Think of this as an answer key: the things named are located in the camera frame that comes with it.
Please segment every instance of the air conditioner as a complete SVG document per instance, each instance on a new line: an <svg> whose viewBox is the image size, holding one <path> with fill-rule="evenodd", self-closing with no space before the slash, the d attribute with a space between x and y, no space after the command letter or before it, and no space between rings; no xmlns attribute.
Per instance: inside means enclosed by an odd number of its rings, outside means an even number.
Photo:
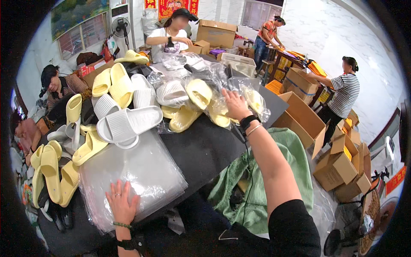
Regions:
<svg viewBox="0 0 411 257"><path fill-rule="evenodd" d="M130 32L128 33L129 38L129 48L134 49L134 35L133 35L133 21L132 21L132 14L131 14L131 6L129 0L110 0L110 11L109 11L109 30L110 33L112 31L112 24L113 21L118 17L126 18L129 21L130 25ZM124 57L127 51L127 45L124 41L123 37L113 36L115 42L117 43L118 47L120 48L120 52L117 54L117 57Z"/></svg>

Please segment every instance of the silver bangle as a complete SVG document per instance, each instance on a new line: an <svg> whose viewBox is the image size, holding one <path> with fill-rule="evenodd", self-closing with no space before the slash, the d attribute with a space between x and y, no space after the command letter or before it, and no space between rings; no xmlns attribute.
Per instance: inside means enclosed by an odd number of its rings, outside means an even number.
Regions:
<svg viewBox="0 0 411 257"><path fill-rule="evenodd" d="M252 132L254 132L254 130L258 129L259 127L261 127L263 124L260 123L260 125L258 125L257 127L253 128L250 133L248 133L247 137L249 137L251 135Z"/></svg>

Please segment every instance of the white plastic basket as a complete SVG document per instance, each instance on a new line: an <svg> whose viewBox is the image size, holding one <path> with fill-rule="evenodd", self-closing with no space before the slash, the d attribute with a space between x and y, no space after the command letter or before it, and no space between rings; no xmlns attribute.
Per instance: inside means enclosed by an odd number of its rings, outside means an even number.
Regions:
<svg viewBox="0 0 411 257"><path fill-rule="evenodd" d="M238 54L238 47L232 46L230 48L222 48L223 50L226 50L227 53L231 54Z"/></svg>
<svg viewBox="0 0 411 257"><path fill-rule="evenodd" d="M244 56L238 56L238 55L231 54L231 53L223 53L221 55L221 61L230 63L233 69L243 73L244 75L248 77L254 76L254 71L256 69L256 63L251 58L244 57Z"/></svg>

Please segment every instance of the woman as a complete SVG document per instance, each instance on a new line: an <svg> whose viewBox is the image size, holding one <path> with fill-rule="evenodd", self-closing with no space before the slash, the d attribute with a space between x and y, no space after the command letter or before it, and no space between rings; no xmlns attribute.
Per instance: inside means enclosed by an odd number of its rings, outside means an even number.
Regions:
<svg viewBox="0 0 411 257"><path fill-rule="evenodd" d="M150 256L320 256L318 230L308 214L293 172L277 144L237 93L223 90L228 116L240 120L261 170L267 196L268 232L270 240L251 234L245 227L229 224L227 218L213 210L196 193L177 206L185 233L178 236L159 220L143 228L145 241L154 254ZM128 248L132 238L128 225L133 221L139 196L129 206L130 183L111 184L106 198L113 211L117 240ZM118 246L118 256L139 256L137 250Z"/></svg>
<svg viewBox="0 0 411 257"><path fill-rule="evenodd" d="M20 139L26 164L30 165L30 157L37 150L42 134L32 118L22 120L17 109L11 117L11 131Z"/></svg>
<svg viewBox="0 0 411 257"><path fill-rule="evenodd" d="M254 52L254 61L256 62L256 70L259 70L263 64L263 60L268 57L268 47L267 45L271 44L276 46L272 39L279 44L280 48L285 49L285 46L277 37L277 28L285 25L285 21L280 16L275 16L273 21L266 21L260 31L258 32L256 41L255 41L255 52Z"/></svg>
<svg viewBox="0 0 411 257"><path fill-rule="evenodd" d="M145 43L151 45L151 58L154 62L162 61L162 53L185 53L185 50L193 43L187 38L184 30L189 21L197 21L198 18L187 9L180 8L173 12L164 24L164 28L153 30Z"/></svg>
<svg viewBox="0 0 411 257"><path fill-rule="evenodd" d="M358 95L360 94L360 82L356 76L358 71L357 61L352 57L342 58L342 69L344 74L333 79L323 78L314 73L309 73L307 77L316 79L327 87L333 88L335 94L328 105L318 112L318 117L327 124L330 121L324 136L323 147L328 143L334 134L335 126L348 117Z"/></svg>
<svg viewBox="0 0 411 257"><path fill-rule="evenodd" d="M42 90L39 97L43 97L46 91L49 92L47 97L48 111L50 112L54 105L67 94L81 94L88 89L86 83L81 81L75 74L65 77L58 75L58 66L47 65L42 72Z"/></svg>

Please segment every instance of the bracelet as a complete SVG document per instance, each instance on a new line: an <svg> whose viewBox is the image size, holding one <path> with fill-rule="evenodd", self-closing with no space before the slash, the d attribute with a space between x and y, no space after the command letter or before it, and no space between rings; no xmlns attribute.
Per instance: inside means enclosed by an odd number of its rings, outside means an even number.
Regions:
<svg viewBox="0 0 411 257"><path fill-rule="evenodd" d="M263 124L260 124L258 126L256 126L255 128L253 128L250 133L248 133L247 137L249 137L251 135L252 132L254 132L254 130L258 129L259 127L261 127Z"/></svg>
<svg viewBox="0 0 411 257"><path fill-rule="evenodd" d="M128 229L131 229L132 228L132 226L131 225L127 225L127 224L123 224L123 223L119 223L119 222L113 222L113 225L115 225L115 226L121 226L121 227L126 227L126 228L128 228Z"/></svg>

